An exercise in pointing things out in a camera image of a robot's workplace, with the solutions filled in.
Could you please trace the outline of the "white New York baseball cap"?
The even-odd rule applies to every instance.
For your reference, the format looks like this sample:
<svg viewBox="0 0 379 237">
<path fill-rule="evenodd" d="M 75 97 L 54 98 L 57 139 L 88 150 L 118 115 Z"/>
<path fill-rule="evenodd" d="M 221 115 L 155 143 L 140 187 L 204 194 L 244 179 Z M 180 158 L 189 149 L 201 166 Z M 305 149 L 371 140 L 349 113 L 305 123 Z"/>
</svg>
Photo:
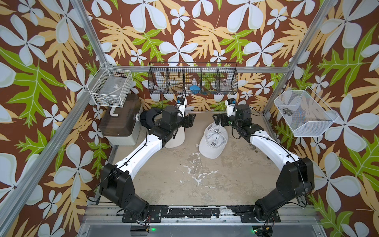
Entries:
<svg viewBox="0 0 379 237">
<path fill-rule="evenodd" d="M 224 151 L 228 139 L 227 130 L 213 122 L 204 131 L 199 144 L 199 152 L 208 159 L 216 159 Z"/>
</svg>

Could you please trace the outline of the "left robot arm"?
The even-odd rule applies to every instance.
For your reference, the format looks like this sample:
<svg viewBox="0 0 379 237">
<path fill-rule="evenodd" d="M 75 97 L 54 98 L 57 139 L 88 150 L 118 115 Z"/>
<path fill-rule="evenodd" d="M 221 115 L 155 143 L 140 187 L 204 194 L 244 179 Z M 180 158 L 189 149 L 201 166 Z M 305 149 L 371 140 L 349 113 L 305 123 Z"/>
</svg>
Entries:
<svg viewBox="0 0 379 237">
<path fill-rule="evenodd" d="M 150 205 L 135 193 L 133 179 L 143 165 L 163 147 L 177 147 L 185 140 L 185 129 L 193 126 L 195 114 L 185 114 L 187 99 L 177 99 L 175 106 L 145 112 L 147 135 L 144 141 L 115 165 L 107 164 L 101 173 L 99 192 L 130 214 L 132 220 L 145 221 Z"/>
</svg>

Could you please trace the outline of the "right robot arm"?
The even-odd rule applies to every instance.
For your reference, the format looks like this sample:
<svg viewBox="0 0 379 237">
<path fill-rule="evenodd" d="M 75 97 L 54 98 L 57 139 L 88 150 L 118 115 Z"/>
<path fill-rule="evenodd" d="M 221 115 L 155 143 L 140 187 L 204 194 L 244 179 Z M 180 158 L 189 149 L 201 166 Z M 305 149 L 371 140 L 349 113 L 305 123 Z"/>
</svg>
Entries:
<svg viewBox="0 0 379 237">
<path fill-rule="evenodd" d="M 235 99 L 228 99 L 226 106 L 225 113 L 213 115 L 215 124 L 232 127 L 239 138 L 261 150 L 280 171 L 275 188 L 255 202 L 254 217 L 263 222 L 291 200 L 305 197 L 314 190 L 313 162 L 288 151 L 260 125 L 253 123 L 247 104 L 238 105 Z"/>
</svg>

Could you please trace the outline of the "black baseball cap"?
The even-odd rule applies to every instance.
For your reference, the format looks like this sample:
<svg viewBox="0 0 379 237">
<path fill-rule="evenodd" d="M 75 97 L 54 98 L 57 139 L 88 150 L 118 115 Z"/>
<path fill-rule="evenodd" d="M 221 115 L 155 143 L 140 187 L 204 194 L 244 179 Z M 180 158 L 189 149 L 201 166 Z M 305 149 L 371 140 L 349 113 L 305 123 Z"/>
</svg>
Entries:
<svg viewBox="0 0 379 237">
<path fill-rule="evenodd" d="M 156 126 L 155 117 L 162 113 L 162 109 L 151 108 L 140 114 L 140 123 L 143 127 L 151 129 Z"/>
</svg>

